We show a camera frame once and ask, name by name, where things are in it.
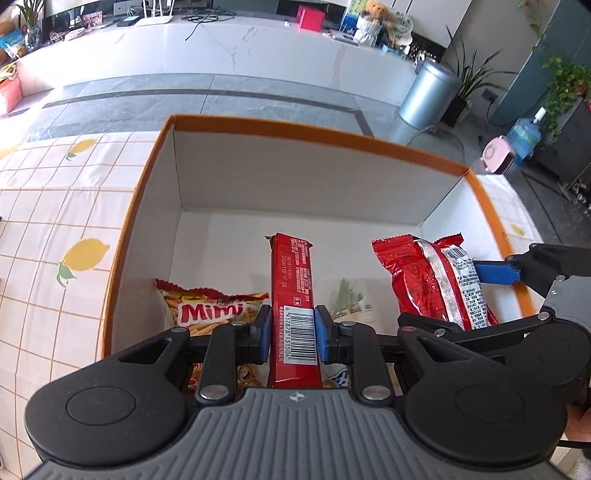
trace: red box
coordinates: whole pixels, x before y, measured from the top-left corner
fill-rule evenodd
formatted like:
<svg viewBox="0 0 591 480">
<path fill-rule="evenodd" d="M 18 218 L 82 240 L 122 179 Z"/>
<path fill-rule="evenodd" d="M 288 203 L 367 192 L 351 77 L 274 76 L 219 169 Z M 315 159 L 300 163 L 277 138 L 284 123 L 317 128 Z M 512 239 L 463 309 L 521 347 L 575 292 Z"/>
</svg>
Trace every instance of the red box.
<svg viewBox="0 0 591 480">
<path fill-rule="evenodd" d="M 300 7 L 297 10 L 297 22 L 300 28 L 304 30 L 312 30 L 319 32 L 322 29 L 322 22 L 324 21 L 324 12 L 310 7 Z"/>
<path fill-rule="evenodd" d="M 21 100 L 21 81 L 18 76 L 2 82 L 0 86 L 0 115 L 12 112 Z"/>
<path fill-rule="evenodd" d="M 312 245 L 283 233 L 269 240 L 273 342 L 267 386 L 322 388 L 314 331 Z"/>
</svg>

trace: white bottle cap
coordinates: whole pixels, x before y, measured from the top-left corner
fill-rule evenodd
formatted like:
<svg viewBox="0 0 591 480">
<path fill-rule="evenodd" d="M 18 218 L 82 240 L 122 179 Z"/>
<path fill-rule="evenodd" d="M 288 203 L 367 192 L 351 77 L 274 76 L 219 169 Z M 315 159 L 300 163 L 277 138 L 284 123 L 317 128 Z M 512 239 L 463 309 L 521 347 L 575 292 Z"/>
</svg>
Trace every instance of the white bottle cap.
<svg viewBox="0 0 591 480">
<path fill-rule="evenodd" d="M 541 106 L 540 109 L 538 110 L 538 113 L 535 114 L 534 122 L 540 123 L 542 121 L 542 119 L 544 118 L 545 114 L 546 114 L 546 109 L 543 106 Z"/>
</svg>

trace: silver trash can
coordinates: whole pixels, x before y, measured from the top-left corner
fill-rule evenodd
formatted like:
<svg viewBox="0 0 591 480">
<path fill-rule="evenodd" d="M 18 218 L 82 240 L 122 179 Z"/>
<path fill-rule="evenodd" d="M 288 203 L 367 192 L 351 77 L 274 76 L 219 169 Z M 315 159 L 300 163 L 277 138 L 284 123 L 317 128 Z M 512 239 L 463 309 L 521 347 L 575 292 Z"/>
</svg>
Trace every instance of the silver trash can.
<svg viewBox="0 0 591 480">
<path fill-rule="evenodd" d="M 425 61 L 398 114 L 414 128 L 435 125 L 456 96 L 462 81 L 447 67 Z"/>
</svg>

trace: transparent stool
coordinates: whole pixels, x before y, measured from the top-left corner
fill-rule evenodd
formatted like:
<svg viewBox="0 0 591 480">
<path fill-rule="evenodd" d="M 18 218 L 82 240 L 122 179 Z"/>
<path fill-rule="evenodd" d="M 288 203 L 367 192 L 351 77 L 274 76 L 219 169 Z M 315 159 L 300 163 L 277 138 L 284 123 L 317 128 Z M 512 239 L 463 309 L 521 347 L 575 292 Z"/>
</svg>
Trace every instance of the transparent stool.
<svg viewBox="0 0 591 480">
<path fill-rule="evenodd" d="M 462 141 L 439 127 L 419 130 L 407 142 L 407 146 L 466 164 Z"/>
</svg>

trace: blue water bottle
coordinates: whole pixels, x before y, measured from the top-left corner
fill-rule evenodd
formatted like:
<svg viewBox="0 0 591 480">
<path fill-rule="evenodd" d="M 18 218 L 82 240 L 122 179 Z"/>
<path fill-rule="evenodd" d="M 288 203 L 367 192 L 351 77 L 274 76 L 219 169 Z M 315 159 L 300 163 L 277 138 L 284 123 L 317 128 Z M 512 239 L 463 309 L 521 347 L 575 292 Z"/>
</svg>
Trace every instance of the blue water bottle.
<svg viewBox="0 0 591 480">
<path fill-rule="evenodd" d="M 541 107 L 533 118 L 520 118 L 509 130 L 507 140 L 515 150 L 513 165 L 519 166 L 524 159 L 531 155 L 535 146 L 542 140 L 540 122 L 544 118 L 546 109 Z"/>
</svg>

